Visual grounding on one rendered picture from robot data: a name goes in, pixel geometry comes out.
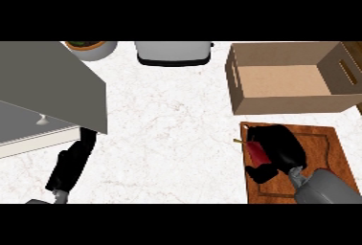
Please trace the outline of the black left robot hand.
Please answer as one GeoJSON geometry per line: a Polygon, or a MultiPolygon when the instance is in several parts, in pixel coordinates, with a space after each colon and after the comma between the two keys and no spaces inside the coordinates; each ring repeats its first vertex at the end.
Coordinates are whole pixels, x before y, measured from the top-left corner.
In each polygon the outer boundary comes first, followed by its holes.
{"type": "Polygon", "coordinates": [[[96,132],[87,128],[80,129],[81,139],[75,141],[67,150],[58,153],[56,165],[49,177],[46,189],[70,192],[74,188],[87,158],[96,143],[96,132]]]}

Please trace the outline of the grey toaster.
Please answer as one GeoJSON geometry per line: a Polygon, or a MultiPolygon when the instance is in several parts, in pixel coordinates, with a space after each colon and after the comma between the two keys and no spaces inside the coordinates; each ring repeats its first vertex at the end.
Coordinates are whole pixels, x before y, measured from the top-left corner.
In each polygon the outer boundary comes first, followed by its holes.
{"type": "Polygon", "coordinates": [[[206,65],[211,59],[211,41],[136,41],[143,65],[182,67],[206,65]]]}

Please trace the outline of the brown wooden object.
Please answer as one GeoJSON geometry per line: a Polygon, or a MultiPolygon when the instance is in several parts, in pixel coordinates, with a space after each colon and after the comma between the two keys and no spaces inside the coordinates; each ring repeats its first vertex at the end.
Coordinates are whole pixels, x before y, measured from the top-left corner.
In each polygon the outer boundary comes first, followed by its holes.
{"type": "MultiPolygon", "coordinates": [[[[343,41],[341,44],[344,46],[350,60],[353,61],[353,66],[362,74],[362,41],[343,41]]],[[[347,64],[343,60],[340,60],[340,66],[344,70],[350,84],[359,86],[359,89],[355,90],[355,93],[361,95],[361,101],[356,103],[356,108],[359,110],[359,113],[362,114],[362,83],[358,83],[358,79],[350,72],[347,64]]]]}

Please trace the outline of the grey drawer front with knob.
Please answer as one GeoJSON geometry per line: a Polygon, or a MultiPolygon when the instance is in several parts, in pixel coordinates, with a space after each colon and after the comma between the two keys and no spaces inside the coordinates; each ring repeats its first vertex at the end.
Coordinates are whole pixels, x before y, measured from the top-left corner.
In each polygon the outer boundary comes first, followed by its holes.
{"type": "Polygon", "coordinates": [[[77,125],[0,101],[0,159],[80,136],[77,125]]]}

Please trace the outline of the brown wooden cutting board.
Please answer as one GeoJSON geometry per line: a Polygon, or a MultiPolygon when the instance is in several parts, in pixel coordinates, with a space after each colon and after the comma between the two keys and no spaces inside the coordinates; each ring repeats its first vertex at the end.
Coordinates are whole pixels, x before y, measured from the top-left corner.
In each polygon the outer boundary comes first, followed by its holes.
{"type": "MultiPolygon", "coordinates": [[[[250,127],[269,125],[273,124],[262,122],[242,122],[241,138],[238,140],[247,141],[247,129],[250,127]]],[[[340,177],[340,179],[346,182],[352,189],[359,193],[336,129],[325,126],[307,126],[291,124],[287,124],[285,127],[294,134],[306,151],[307,167],[302,170],[302,174],[306,177],[310,177],[310,175],[318,169],[328,169],[340,177]]],[[[251,159],[244,145],[242,152],[244,165],[251,166],[251,159]]],[[[245,170],[245,178],[247,201],[250,204],[297,203],[294,199],[296,189],[290,182],[288,174],[279,172],[278,176],[273,179],[271,179],[265,184],[257,184],[250,178],[245,170]]]]}

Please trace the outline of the brown cardboard box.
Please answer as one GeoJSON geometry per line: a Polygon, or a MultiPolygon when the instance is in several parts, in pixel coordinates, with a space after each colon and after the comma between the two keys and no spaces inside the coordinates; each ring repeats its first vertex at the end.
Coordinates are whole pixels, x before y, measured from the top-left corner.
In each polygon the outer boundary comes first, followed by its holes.
{"type": "Polygon", "coordinates": [[[336,113],[361,101],[340,66],[347,64],[343,41],[234,43],[225,64],[237,115],[336,113]]]}

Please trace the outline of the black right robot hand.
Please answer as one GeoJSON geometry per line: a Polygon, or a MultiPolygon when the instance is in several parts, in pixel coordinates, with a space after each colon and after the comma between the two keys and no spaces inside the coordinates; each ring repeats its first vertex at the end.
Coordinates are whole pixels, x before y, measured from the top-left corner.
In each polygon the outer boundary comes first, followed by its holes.
{"type": "Polygon", "coordinates": [[[307,167],[306,151],[291,133],[281,125],[253,126],[247,129],[247,142],[259,142],[272,161],[256,167],[245,166],[247,174],[257,184],[265,184],[279,172],[288,174],[296,167],[307,167]]]}

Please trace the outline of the grey plant pot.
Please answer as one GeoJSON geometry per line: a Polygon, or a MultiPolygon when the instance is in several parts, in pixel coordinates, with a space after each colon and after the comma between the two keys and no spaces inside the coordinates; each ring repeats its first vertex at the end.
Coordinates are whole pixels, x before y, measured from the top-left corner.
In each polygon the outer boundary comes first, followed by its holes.
{"type": "Polygon", "coordinates": [[[98,61],[105,58],[115,50],[115,41],[101,41],[92,46],[77,47],[70,42],[65,42],[70,51],[83,61],[98,61]]]}

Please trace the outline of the red pear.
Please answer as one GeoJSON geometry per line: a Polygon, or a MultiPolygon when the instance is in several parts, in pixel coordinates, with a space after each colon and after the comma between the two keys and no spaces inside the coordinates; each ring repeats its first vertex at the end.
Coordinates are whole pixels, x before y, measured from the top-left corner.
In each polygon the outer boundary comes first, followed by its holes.
{"type": "Polygon", "coordinates": [[[247,148],[248,156],[253,162],[253,165],[259,167],[263,164],[271,164],[272,161],[263,150],[262,144],[259,142],[245,142],[238,139],[234,140],[235,143],[242,144],[247,148]]]}

